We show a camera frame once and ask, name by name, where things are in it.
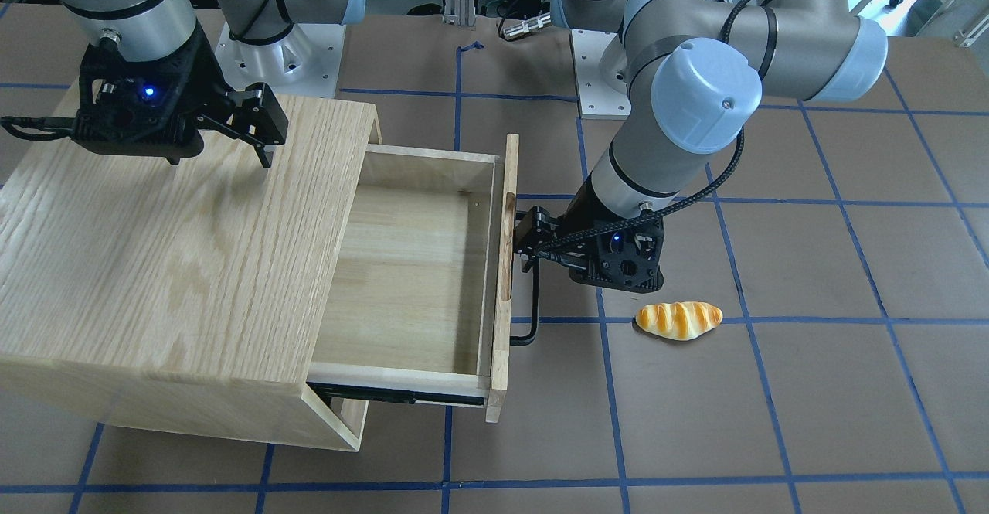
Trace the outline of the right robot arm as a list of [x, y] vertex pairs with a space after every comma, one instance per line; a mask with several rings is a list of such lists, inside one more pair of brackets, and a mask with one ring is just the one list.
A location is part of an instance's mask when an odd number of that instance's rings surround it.
[[314, 66], [304, 24], [351, 25], [366, 0], [218, 0], [250, 78], [226, 81], [190, 0], [60, 0], [88, 39], [79, 106], [70, 118], [4, 117], [26, 141], [70, 138], [97, 155], [200, 155], [202, 131], [247, 143], [263, 168], [287, 141], [289, 121], [272, 85]]

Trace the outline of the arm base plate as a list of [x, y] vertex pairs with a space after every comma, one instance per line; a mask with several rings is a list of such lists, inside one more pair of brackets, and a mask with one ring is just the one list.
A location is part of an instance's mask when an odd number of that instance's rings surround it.
[[342, 66], [344, 25], [297, 24], [286, 38], [265, 46], [234, 42], [223, 26], [216, 58], [236, 89], [265, 82], [276, 94], [333, 99]]
[[580, 117], [622, 121], [631, 104], [627, 96], [626, 56], [615, 32], [573, 30], [573, 73]]

